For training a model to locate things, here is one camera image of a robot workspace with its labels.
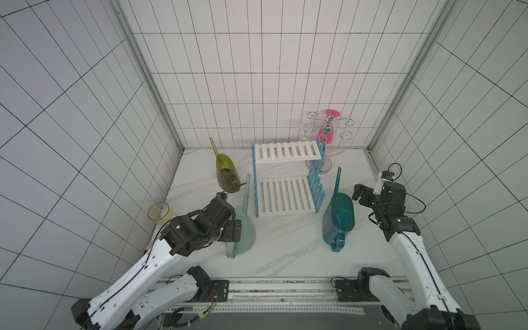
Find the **clear wine glass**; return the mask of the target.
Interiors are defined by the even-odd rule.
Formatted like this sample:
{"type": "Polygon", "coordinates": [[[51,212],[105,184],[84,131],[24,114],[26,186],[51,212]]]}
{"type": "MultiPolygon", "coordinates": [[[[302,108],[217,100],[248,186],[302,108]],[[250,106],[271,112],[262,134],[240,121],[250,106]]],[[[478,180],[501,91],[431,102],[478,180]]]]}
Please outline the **clear wine glass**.
{"type": "Polygon", "coordinates": [[[302,141],[310,141],[312,139],[312,132],[314,124],[312,120],[305,120],[301,122],[302,141]]]}

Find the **dark teal watering can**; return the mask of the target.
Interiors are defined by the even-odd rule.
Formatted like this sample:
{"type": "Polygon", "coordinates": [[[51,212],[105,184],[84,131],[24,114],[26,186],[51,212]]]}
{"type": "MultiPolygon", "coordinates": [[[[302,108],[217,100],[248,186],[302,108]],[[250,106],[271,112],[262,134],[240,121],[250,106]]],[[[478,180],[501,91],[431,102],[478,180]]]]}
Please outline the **dark teal watering can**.
{"type": "Polygon", "coordinates": [[[323,239],[332,252],[340,252],[345,247],[346,235],[356,225],[352,199],[349,195],[339,192],[341,171],[339,166],[334,194],[323,215],[323,239]]]}

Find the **olive green watering can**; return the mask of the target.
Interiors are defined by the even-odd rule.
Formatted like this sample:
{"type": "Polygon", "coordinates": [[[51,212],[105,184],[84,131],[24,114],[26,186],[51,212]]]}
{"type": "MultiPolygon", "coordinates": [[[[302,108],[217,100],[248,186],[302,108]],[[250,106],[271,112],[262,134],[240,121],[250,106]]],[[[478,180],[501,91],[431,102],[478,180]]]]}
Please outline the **olive green watering can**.
{"type": "Polygon", "coordinates": [[[233,161],[223,153],[220,153],[212,138],[209,138],[216,157],[217,181],[223,191],[236,193],[241,188],[241,182],[233,161]]]}

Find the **metal base rail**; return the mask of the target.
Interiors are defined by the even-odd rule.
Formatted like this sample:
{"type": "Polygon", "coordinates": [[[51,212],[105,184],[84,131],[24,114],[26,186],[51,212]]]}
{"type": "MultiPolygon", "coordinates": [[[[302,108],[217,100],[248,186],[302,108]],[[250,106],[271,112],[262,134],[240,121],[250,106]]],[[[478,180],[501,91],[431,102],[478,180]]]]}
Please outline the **metal base rail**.
{"type": "Polygon", "coordinates": [[[376,298],[360,293],[358,280],[344,276],[290,278],[213,279],[210,289],[188,302],[170,307],[155,320],[159,324],[183,323],[208,311],[220,313],[339,313],[365,315],[369,307],[380,307],[376,298]]]}

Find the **chrome glass holder stand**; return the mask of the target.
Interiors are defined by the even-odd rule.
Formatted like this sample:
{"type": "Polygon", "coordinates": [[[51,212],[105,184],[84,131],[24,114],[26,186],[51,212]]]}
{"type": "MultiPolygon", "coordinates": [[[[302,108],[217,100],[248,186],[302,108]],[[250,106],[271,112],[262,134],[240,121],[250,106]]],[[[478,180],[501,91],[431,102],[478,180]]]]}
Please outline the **chrome glass holder stand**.
{"type": "Polygon", "coordinates": [[[323,145],[323,151],[326,151],[326,146],[334,139],[336,129],[342,129],[342,133],[339,134],[342,140],[350,140],[353,137],[348,128],[352,127],[355,122],[351,119],[342,118],[339,111],[328,109],[324,114],[311,111],[307,114],[307,119],[314,122],[319,121],[318,126],[312,122],[305,122],[302,129],[305,133],[318,132],[316,140],[319,140],[323,145]]]}

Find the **blue white slatted shelf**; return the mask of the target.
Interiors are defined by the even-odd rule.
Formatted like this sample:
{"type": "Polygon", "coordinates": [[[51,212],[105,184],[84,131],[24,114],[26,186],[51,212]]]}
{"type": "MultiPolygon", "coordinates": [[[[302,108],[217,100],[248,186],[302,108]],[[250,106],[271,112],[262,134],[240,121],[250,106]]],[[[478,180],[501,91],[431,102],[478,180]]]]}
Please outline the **blue white slatted shelf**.
{"type": "Polygon", "coordinates": [[[256,217],[318,213],[325,198],[324,160],[319,140],[253,144],[256,217]]]}

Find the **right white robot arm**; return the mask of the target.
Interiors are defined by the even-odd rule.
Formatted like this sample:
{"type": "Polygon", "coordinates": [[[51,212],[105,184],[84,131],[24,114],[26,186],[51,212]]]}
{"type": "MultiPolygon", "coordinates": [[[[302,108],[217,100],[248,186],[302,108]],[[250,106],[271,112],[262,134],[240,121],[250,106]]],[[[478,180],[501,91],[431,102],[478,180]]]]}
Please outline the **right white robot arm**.
{"type": "Polygon", "coordinates": [[[378,299],[400,329],[480,329],[477,318],[463,312],[448,292],[430,260],[417,224],[405,216],[404,186],[383,179],[375,188],[356,184],[351,198],[372,209],[373,222],[404,267],[414,299],[407,298],[390,275],[379,268],[360,270],[358,294],[378,299]]]}

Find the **light green watering can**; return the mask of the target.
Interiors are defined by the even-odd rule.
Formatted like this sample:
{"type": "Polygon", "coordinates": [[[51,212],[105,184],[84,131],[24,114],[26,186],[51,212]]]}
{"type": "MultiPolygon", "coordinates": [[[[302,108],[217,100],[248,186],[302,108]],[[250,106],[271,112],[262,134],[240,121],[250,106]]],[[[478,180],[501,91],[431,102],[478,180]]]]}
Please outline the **light green watering can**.
{"type": "Polygon", "coordinates": [[[236,220],[241,221],[240,241],[226,244],[226,256],[230,259],[234,259],[238,254],[249,251],[256,240],[256,230],[248,215],[250,179],[251,175],[247,174],[243,206],[236,209],[236,220]]]}

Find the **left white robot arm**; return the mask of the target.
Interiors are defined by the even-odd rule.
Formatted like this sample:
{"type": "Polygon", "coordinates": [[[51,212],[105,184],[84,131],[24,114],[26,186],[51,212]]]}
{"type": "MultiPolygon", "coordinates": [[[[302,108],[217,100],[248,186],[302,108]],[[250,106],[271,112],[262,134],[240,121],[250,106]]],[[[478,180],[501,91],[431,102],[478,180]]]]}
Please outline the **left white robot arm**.
{"type": "Polygon", "coordinates": [[[71,307],[81,329],[139,329],[171,307],[188,301],[216,300],[212,280],[200,266],[158,290],[152,287],[176,263],[214,242],[238,242],[241,220],[219,192],[202,209],[173,217],[159,230],[151,249],[110,288],[71,307]]]}

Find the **pink glass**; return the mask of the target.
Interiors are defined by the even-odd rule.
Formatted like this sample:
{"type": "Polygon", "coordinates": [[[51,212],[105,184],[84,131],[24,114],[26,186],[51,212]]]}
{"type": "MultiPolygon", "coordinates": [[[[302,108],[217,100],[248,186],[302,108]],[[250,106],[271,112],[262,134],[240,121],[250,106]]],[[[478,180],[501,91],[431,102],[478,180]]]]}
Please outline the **pink glass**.
{"type": "Polygon", "coordinates": [[[333,109],[328,109],[324,114],[325,119],[323,120],[323,125],[318,133],[318,139],[323,144],[330,144],[334,138],[334,120],[339,120],[341,113],[333,109]]]}

